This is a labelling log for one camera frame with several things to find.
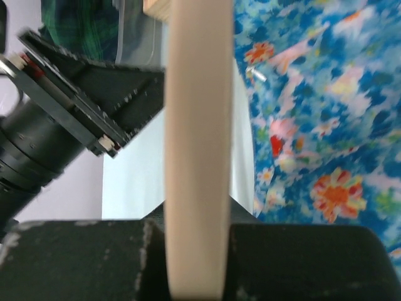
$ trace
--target blue floral fabric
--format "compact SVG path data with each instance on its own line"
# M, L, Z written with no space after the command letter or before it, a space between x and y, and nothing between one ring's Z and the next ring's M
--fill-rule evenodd
M254 215L373 230L401 277L399 0L235 0Z

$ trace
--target black metal bracket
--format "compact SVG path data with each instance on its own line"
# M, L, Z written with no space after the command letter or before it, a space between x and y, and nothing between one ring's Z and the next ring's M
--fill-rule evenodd
M90 61L30 30L19 39L28 52L23 66L2 58L9 78L97 156L115 156L163 107L163 69Z

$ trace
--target green plaid shirt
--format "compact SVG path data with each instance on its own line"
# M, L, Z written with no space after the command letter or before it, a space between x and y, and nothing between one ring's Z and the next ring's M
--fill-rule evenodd
M119 13L113 0L41 0L42 37L92 60L115 61Z

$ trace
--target white sheet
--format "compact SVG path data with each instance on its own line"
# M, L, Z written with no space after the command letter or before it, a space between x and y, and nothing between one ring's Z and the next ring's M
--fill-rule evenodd
M168 29L164 28L164 43ZM165 51L162 61L167 57ZM253 143L243 81L234 66L234 110L230 195L253 210ZM139 219L164 200L164 112L103 166L103 219Z

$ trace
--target pink flower print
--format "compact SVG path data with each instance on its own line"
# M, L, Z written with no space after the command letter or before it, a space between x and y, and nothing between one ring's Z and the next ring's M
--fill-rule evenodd
M319 138L323 138L324 136L330 135L333 129L337 128L339 124L339 118L335 117L315 127L312 133L317 133Z
M368 6L356 13L346 17L334 26L335 34L346 34L351 38L366 38L365 34L362 34L363 24L366 20L374 17L375 9Z
M285 115L288 111L294 108L295 104L293 93L295 88L304 80L304 76L294 68L288 69L287 76L288 82L278 98L278 102L281 105L279 112L280 115Z
M294 118L272 119L270 123L269 134L279 139L293 139L298 127L294 124Z
M309 39L299 42L294 46L284 50L283 52L275 55L269 60L269 63L273 66L277 67L277 71L280 74L285 74L288 71L288 67L292 64L300 56L307 54L307 52L311 49L311 46L308 45Z
M257 127L259 127L260 129L265 129L268 124L266 122L266 119L263 117L256 117L255 119L252 120L252 123L254 125L257 125Z

